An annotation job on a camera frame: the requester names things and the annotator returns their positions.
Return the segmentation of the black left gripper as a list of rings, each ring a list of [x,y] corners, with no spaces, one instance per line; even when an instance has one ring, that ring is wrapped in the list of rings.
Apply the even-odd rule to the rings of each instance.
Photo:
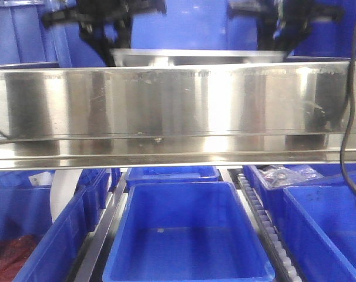
[[[131,48],[133,17],[166,14],[165,1],[76,1],[76,5],[42,15],[44,27],[77,23],[79,36],[103,60],[115,67],[112,49]]]

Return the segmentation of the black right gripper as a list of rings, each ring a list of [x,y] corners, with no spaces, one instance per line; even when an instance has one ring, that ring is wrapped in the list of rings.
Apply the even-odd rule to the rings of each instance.
[[[289,54],[312,33],[316,21],[339,22],[344,9],[318,1],[229,1],[230,18],[256,19],[257,50]]]

